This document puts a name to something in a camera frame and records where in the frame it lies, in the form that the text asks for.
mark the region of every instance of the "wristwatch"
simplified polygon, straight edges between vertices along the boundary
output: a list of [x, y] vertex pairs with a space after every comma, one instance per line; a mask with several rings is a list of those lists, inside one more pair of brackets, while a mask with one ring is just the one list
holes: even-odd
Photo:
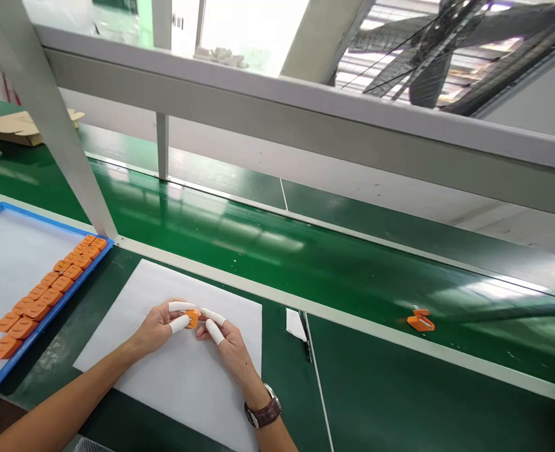
[[253, 411], [248, 408], [248, 405], [244, 403], [244, 412], [246, 413], [246, 419], [250, 422], [250, 424], [255, 427], [257, 430], [263, 428], [264, 426], [268, 426], [270, 423], [275, 421], [279, 415], [282, 413], [282, 406], [279, 404], [279, 400], [276, 397], [273, 389], [269, 387], [269, 385], [265, 385], [267, 388], [267, 392], [271, 396], [271, 401], [269, 405], [265, 408]]

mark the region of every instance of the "metal frame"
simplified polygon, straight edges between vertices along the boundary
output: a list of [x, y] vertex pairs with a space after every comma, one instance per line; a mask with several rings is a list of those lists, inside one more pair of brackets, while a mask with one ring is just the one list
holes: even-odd
[[202, 27], [204, 25], [204, 12], [207, 7], [207, 0], [198, 0], [198, 26], [196, 28], [196, 47], [202, 45]]
[[555, 213], [555, 137], [37, 30], [59, 86]]
[[370, 10], [372, 9], [372, 6], [374, 5], [375, 0], [364, 0], [364, 2], [357, 10], [357, 15], [355, 16], [355, 19], [351, 22], [351, 25], [349, 26], [347, 32], [343, 35], [342, 41], [338, 46], [338, 50], [330, 60], [330, 64], [328, 64], [326, 71], [323, 73], [321, 82], [324, 85], [328, 84], [328, 82], [330, 81], [330, 78], [338, 67], [338, 63], [347, 51], [348, 45], [352, 41], [353, 36], [355, 35], [355, 33], [357, 33], [357, 30], [359, 30], [359, 27], [361, 27], [361, 24], [364, 22], [365, 17], [368, 15]]
[[[171, 0], [154, 0], [152, 2], [152, 31], [154, 47], [171, 50], [173, 27]], [[156, 145], [158, 147], [158, 176], [166, 180], [169, 177], [169, 117], [156, 113]]]
[[98, 234], [114, 240], [118, 234], [110, 211], [21, 0], [0, 2], [0, 67], [20, 92], [87, 218]]

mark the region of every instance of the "white wall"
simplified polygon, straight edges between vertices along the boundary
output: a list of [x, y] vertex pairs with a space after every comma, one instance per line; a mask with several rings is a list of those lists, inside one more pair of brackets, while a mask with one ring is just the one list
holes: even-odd
[[555, 135], [555, 64], [481, 117], [490, 122]]

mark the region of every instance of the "white foam sheet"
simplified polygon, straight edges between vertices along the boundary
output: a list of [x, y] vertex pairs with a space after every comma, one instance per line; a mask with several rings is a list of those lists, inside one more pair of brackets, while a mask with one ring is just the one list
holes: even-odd
[[[83, 239], [12, 210], [0, 212], [0, 319]], [[8, 362], [0, 360], [0, 369]]]
[[[77, 358], [86, 371], [127, 340], [153, 306], [179, 297], [224, 315], [240, 328], [261, 372], [262, 306], [142, 259]], [[114, 386], [175, 421], [237, 451], [258, 450], [244, 416], [244, 398], [221, 364], [216, 346], [194, 330], [175, 333], [156, 353], [129, 369]]]

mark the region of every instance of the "orange component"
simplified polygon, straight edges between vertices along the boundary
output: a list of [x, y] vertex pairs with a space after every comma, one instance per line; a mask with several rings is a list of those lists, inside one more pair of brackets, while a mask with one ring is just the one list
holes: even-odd
[[76, 265], [77, 267], [81, 267], [83, 270], [89, 267], [89, 264], [91, 264], [91, 259], [89, 259], [87, 256], [78, 256], [75, 259], [74, 263], [74, 265]]
[[58, 262], [53, 266], [53, 270], [54, 270], [54, 271], [63, 272], [63, 271], [65, 271], [65, 270], [68, 268], [69, 265], [70, 265], [70, 264], [69, 264], [68, 262], [66, 262], [66, 261], [58, 261]]
[[24, 310], [24, 315], [35, 321], [41, 321], [49, 311], [50, 307], [47, 304], [41, 300], [37, 300], [32, 302], [28, 308]]
[[429, 315], [430, 311], [428, 309], [415, 309], [414, 315], [407, 317], [407, 323], [417, 331], [434, 331], [434, 323], [426, 318]]
[[20, 319], [20, 315], [16, 314], [14, 311], [10, 311], [5, 314], [0, 320], [0, 331], [2, 333], [7, 333], [12, 326]]
[[44, 302], [48, 306], [55, 306], [60, 301], [60, 298], [62, 298], [62, 295], [62, 292], [58, 289], [49, 288], [41, 295], [39, 301]]
[[0, 340], [0, 359], [10, 358], [21, 345], [21, 340], [10, 335], [3, 336]]
[[24, 310], [26, 308], [28, 308], [28, 306], [31, 303], [34, 303], [35, 301], [32, 298], [29, 297], [23, 297], [20, 301], [18, 301], [16, 303], [16, 306], [14, 306], [12, 308], [12, 312], [18, 315], [23, 315], [24, 314]]
[[58, 276], [60, 276], [60, 273], [57, 272], [49, 272], [47, 275], [45, 275], [45, 277], [41, 280], [41, 283], [44, 286], [51, 286], [53, 284], [53, 282], [58, 279]]
[[62, 275], [58, 279], [56, 279], [56, 282], [51, 285], [51, 288], [64, 293], [68, 289], [70, 289], [70, 286], [72, 286], [72, 279]]
[[87, 249], [83, 250], [82, 254], [83, 256], [87, 256], [89, 259], [94, 260], [100, 255], [100, 250], [94, 247], [87, 247]]
[[66, 255], [66, 257], [64, 258], [64, 262], [66, 262], [67, 264], [72, 265], [72, 264], [75, 263], [75, 259], [76, 259], [79, 255], [80, 255], [80, 253], [71, 251], [71, 252], [69, 252], [69, 253]]
[[36, 322], [28, 317], [22, 317], [8, 331], [8, 335], [16, 339], [26, 339], [37, 327], [37, 325], [39, 325], [39, 322]]
[[78, 254], [83, 254], [83, 251], [85, 251], [87, 248], [89, 248], [89, 245], [79, 244], [75, 246], [75, 249], [73, 252]]
[[81, 242], [83, 245], [90, 245], [96, 239], [94, 235], [86, 235], [83, 241]]
[[41, 295], [43, 295], [43, 292], [49, 288], [50, 287], [45, 284], [37, 284], [35, 288], [28, 293], [28, 297], [33, 300], [37, 300]]
[[77, 267], [76, 265], [71, 265], [70, 267], [68, 267], [68, 270], [66, 270], [64, 272], [64, 275], [62, 276], [66, 276], [67, 278], [70, 278], [73, 281], [76, 281], [77, 278], [82, 274], [83, 274], [83, 269], [81, 267]]
[[91, 242], [91, 246], [94, 248], [98, 248], [100, 251], [106, 248], [106, 242], [102, 237], [97, 237], [93, 242]]
[[200, 312], [198, 309], [194, 309], [193, 311], [185, 311], [185, 314], [190, 318], [190, 322], [186, 328], [192, 329], [198, 326], [198, 316]]

